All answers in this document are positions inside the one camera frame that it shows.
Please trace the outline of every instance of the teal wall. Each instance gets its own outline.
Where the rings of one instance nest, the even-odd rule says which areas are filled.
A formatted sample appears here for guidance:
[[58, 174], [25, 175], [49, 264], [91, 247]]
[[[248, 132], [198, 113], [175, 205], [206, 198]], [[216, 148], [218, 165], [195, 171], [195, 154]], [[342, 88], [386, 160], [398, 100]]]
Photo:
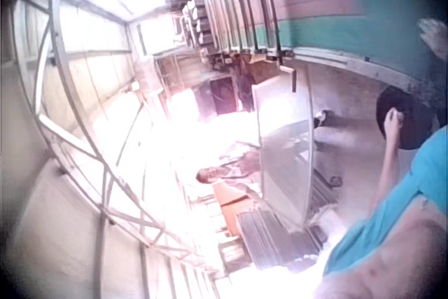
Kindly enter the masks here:
[[[417, 21], [446, 22], [446, 0], [360, 0], [365, 12], [279, 22], [283, 46], [330, 48], [370, 57], [371, 61], [421, 80], [429, 77], [433, 57], [420, 39]], [[265, 44], [263, 26], [257, 27]]]

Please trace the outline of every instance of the teal shirt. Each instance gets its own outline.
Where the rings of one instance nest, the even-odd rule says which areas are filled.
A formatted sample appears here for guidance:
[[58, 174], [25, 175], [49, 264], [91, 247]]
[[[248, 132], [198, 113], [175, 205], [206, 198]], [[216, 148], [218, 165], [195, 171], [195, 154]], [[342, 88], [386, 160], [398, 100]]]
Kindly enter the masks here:
[[356, 266], [386, 239], [407, 206], [417, 195], [432, 200], [447, 214], [447, 127], [423, 143], [403, 180], [377, 207], [373, 215], [350, 228], [331, 251], [323, 276]]

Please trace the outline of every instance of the hand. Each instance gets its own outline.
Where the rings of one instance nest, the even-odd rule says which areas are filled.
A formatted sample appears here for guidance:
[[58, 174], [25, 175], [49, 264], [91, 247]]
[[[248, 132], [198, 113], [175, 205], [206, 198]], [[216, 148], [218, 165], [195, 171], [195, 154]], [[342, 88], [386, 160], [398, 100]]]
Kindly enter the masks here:
[[403, 126], [403, 113], [392, 108], [386, 114], [384, 131], [386, 133], [386, 147], [396, 150], [400, 145], [400, 129]]
[[419, 27], [423, 31], [420, 34], [423, 41], [440, 59], [448, 58], [448, 31], [447, 26], [438, 20], [421, 19]]

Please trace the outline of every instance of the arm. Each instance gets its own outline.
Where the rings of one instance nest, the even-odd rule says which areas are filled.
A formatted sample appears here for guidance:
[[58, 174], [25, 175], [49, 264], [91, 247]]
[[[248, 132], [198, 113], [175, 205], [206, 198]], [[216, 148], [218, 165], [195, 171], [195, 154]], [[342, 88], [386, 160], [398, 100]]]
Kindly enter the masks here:
[[370, 203], [369, 215], [377, 205], [386, 198], [391, 189], [398, 182], [398, 146], [400, 145], [400, 128], [403, 122], [403, 114], [395, 108], [389, 110], [384, 121], [386, 133], [386, 151], [383, 167], [379, 176], [378, 189]]

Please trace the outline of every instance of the glass panel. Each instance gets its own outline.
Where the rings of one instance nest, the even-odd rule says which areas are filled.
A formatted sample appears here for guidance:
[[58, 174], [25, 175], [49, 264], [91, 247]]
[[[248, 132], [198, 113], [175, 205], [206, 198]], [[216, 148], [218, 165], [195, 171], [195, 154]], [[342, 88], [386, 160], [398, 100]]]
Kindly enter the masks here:
[[260, 130], [263, 198], [289, 230], [305, 220], [310, 191], [312, 113], [305, 76], [282, 74], [253, 86]]

